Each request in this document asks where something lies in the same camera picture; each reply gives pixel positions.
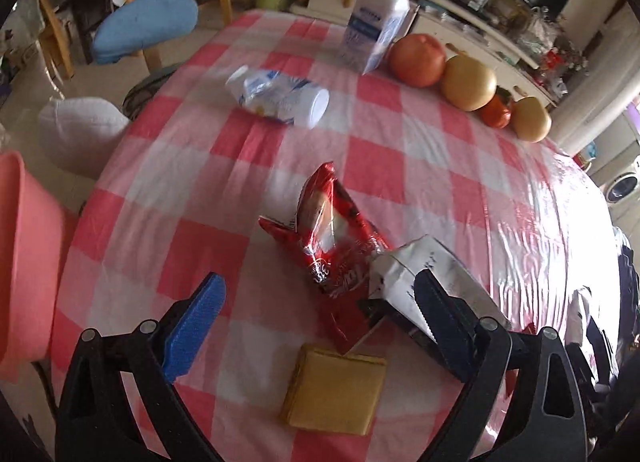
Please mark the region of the white cushioned stool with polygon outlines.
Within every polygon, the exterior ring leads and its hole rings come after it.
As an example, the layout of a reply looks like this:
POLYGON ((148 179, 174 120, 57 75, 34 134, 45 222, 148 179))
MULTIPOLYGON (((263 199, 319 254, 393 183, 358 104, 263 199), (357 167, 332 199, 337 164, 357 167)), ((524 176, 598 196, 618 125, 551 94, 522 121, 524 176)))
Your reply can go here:
POLYGON ((38 141, 56 167, 98 180, 129 125, 104 99, 51 99, 38 114, 38 141))

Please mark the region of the small yellow pear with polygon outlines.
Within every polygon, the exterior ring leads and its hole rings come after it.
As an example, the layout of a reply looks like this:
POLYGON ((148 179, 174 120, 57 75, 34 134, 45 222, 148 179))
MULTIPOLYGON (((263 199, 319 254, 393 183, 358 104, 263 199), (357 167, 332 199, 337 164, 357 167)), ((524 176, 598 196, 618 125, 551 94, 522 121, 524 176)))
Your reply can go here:
POLYGON ((550 115, 534 96, 524 96, 514 102, 510 126, 518 139, 526 142, 544 140, 548 136, 551 125, 550 115))

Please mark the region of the pink checkered tablecloth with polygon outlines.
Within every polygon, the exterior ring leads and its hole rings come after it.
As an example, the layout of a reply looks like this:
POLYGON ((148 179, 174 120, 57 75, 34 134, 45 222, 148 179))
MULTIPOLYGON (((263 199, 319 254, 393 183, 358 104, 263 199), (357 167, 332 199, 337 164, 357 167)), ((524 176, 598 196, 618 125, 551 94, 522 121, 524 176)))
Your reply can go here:
POLYGON ((128 333, 206 274, 226 300, 176 386, 229 461, 413 461, 459 382, 393 322, 372 317, 369 235, 429 235, 515 331, 565 334, 588 298, 620 335, 602 192, 550 141, 529 143, 434 89, 338 57, 340 26, 252 11, 195 52, 129 127, 82 212, 56 302, 62 390, 82 331, 128 333), (370 430, 316 433, 280 416, 299 350, 349 346, 386 363, 370 430))

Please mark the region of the white washing machine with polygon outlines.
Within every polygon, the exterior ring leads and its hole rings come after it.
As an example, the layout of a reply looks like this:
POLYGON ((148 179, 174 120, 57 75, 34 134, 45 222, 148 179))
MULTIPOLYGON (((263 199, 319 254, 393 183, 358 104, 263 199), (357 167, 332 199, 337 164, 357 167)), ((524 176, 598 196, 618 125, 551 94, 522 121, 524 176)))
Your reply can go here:
POLYGON ((589 176, 602 191, 614 225, 632 234, 639 226, 639 143, 615 152, 598 148, 589 176))

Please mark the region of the small orange persimmon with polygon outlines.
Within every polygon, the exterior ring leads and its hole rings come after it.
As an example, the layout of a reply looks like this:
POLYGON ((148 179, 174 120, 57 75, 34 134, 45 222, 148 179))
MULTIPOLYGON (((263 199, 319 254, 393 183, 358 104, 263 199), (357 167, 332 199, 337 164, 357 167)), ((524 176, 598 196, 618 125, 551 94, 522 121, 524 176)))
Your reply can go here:
POLYGON ((488 127, 506 128, 512 115, 513 96, 509 90, 498 87, 492 99, 478 111, 478 117, 488 127))

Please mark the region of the red apple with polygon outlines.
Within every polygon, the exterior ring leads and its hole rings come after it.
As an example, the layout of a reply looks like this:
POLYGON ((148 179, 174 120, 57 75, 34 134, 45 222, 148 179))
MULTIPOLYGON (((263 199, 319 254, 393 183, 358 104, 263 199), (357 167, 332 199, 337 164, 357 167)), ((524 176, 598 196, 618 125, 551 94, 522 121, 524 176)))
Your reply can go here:
POLYGON ((413 88, 437 84, 447 61, 442 44, 427 34, 409 34, 390 48, 387 66, 396 79, 413 88))

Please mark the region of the red snack wrapper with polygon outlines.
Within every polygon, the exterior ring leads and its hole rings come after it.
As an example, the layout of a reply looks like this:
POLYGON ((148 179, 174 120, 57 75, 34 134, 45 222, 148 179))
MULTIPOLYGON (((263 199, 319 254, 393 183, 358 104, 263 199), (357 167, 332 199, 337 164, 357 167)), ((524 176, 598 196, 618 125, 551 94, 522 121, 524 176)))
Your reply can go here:
POLYGON ((347 354, 384 317, 382 305, 370 298, 370 263, 390 245, 364 217, 331 162, 306 180, 291 223, 268 217, 258 223, 318 287, 326 333, 336 350, 347 354))

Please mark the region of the tall white milk carton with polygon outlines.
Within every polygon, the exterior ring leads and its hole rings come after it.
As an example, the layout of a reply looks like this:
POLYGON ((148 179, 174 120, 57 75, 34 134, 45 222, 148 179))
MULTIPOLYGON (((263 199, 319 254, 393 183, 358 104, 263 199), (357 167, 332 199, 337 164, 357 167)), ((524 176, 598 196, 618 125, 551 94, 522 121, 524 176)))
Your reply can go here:
POLYGON ((409 0, 357 0, 340 46, 345 63, 360 75, 375 70, 409 9, 409 0))

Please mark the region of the pink plastic basin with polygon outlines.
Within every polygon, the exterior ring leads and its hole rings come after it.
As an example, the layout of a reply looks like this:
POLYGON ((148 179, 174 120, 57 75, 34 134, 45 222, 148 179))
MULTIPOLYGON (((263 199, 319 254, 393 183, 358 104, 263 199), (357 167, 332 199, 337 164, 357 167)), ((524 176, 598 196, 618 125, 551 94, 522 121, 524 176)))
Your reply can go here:
POLYGON ((26 169, 1 155, 1 378, 47 356, 58 286, 77 217, 26 169))

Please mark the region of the crushed white plastic bottle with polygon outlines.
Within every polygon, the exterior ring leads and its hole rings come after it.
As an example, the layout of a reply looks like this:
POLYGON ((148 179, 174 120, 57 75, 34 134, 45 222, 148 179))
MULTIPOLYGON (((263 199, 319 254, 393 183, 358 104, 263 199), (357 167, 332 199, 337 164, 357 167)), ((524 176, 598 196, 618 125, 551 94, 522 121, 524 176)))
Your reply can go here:
POLYGON ((250 113, 307 129, 318 125, 330 103, 326 88, 278 70, 241 66, 227 79, 226 89, 250 113))

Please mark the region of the white TV cabinet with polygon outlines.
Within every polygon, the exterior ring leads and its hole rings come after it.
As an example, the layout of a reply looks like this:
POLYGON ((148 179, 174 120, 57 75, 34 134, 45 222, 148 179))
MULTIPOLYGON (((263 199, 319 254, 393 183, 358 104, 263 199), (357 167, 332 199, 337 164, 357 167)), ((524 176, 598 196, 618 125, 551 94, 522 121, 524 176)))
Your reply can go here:
MULTIPOLYGON (((295 0, 290 11, 345 26, 357 0, 295 0)), ((551 93, 539 86, 527 71, 535 70, 533 58, 497 29, 449 0, 410 0, 410 13, 399 36, 427 34, 440 41, 451 56, 461 50, 493 70, 498 85, 514 98, 534 96, 543 106, 555 106, 551 93)))

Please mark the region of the blue cushioned stool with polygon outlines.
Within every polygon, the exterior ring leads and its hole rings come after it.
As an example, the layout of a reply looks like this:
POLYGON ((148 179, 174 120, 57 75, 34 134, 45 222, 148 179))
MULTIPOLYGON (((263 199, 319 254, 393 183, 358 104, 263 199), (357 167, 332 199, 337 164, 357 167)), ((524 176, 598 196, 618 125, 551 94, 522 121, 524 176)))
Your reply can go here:
POLYGON ((186 36, 196 24, 195 0, 134 0, 100 24, 92 40, 92 55, 98 64, 112 64, 123 56, 186 36))

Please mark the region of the yellow square sponge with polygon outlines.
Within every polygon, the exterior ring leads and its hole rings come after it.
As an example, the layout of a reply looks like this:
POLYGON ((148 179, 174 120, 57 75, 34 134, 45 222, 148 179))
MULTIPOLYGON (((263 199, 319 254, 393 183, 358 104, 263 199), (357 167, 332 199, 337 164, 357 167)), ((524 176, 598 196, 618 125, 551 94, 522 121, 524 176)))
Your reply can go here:
POLYGON ((280 419, 299 430, 364 436, 373 423, 387 364, 380 357, 300 347, 280 419))

